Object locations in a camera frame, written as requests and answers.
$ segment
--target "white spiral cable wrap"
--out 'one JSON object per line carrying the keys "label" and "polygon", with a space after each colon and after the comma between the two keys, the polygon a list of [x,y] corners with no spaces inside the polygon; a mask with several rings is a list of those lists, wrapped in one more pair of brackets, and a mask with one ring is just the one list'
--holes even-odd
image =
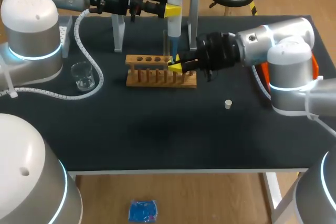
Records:
{"label": "white spiral cable wrap", "polygon": [[[53,93],[47,90],[42,90],[42,89],[34,89],[34,88],[15,88],[14,90],[16,92],[31,92],[31,93],[36,93],[36,94],[43,94],[43,95],[47,95],[50,97],[54,97],[57,99],[62,99],[62,100],[68,100],[68,101],[76,101],[76,100],[81,100],[81,99],[85,99],[87,97],[92,96],[93,94],[97,93],[101,87],[103,86],[104,83],[104,75],[103,72],[101,71],[100,67],[98,66],[98,64],[94,61],[94,59],[90,56],[90,54],[87,52],[87,50],[85,49],[84,45],[82,44],[82,41],[80,40],[79,37],[79,25],[81,23],[81,21],[90,14],[89,10],[86,9],[84,12],[82,12],[76,22],[75,22],[75,27],[74,27],[74,33],[75,33],[75,40],[76,43],[79,47],[79,49],[82,51],[82,53],[84,54],[84,56],[88,59],[88,61],[93,65],[94,69],[97,71],[98,76],[99,76],[99,83],[96,86],[95,89],[93,89],[92,91],[90,91],[89,93],[86,94],[82,94],[82,95],[78,95],[75,97],[72,96],[68,96],[68,95],[62,95],[62,94],[57,94],[57,93]],[[0,92],[0,97],[9,94],[9,89],[4,90],[2,92]]]}
{"label": "white spiral cable wrap", "polygon": [[253,71],[254,77],[256,78],[257,83],[258,83],[260,89],[261,89],[262,92],[265,94],[265,96],[266,96],[269,100],[271,100],[271,95],[267,92],[267,90],[265,89],[264,85],[262,84],[261,79],[259,78],[259,75],[258,75],[258,73],[257,73],[257,69],[256,69],[255,66],[252,66],[252,71]]}

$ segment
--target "black table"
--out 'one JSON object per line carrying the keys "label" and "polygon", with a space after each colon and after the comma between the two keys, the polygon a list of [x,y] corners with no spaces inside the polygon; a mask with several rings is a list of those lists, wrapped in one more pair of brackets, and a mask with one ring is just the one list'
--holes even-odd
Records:
{"label": "black table", "polygon": [[[200,17],[198,34],[235,33],[290,18]],[[81,38],[104,72],[102,90],[81,101],[32,93],[6,96],[0,98],[0,113],[31,123],[70,171],[300,170],[332,147],[333,136],[316,122],[273,111],[250,68],[219,71],[210,83],[199,73],[197,89],[126,87],[125,55],[162,54],[165,27],[166,21],[157,18],[137,18],[135,24],[127,20],[124,51],[115,54],[111,19],[84,19]],[[188,45],[184,28],[181,50]],[[315,34],[320,73],[334,78],[334,65],[316,29]],[[85,58],[74,41],[69,55],[60,76],[33,87],[78,94],[70,68]],[[230,110],[224,106],[227,99],[233,101]],[[336,119],[323,120],[336,128]]]}

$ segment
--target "blue sponge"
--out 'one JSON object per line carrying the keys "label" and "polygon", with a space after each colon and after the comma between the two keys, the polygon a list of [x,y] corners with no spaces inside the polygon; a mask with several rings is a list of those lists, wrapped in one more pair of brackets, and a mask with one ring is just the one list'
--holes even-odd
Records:
{"label": "blue sponge", "polygon": [[128,220],[133,222],[155,222],[158,216],[156,201],[132,201]]}

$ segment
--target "yellow black floor tape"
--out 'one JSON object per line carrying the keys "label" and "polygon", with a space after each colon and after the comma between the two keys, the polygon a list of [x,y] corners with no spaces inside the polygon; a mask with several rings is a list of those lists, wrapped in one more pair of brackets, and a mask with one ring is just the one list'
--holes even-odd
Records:
{"label": "yellow black floor tape", "polygon": [[256,4],[254,3],[254,1],[252,1],[252,3],[250,3],[250,9],[251,9],[251,12],[252,12],[252,16],[258,16]]}

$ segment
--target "wooden test tube rack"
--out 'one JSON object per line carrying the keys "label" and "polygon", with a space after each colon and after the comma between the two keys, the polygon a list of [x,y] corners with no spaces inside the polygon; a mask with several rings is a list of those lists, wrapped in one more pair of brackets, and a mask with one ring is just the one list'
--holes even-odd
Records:
{"label": "wooden test tube rack", "polygon": [[126,65],[130,65],[126,86],[157,88],[197,88],[197,73],[176,73],[168,70],[171,56],[127,55]]}

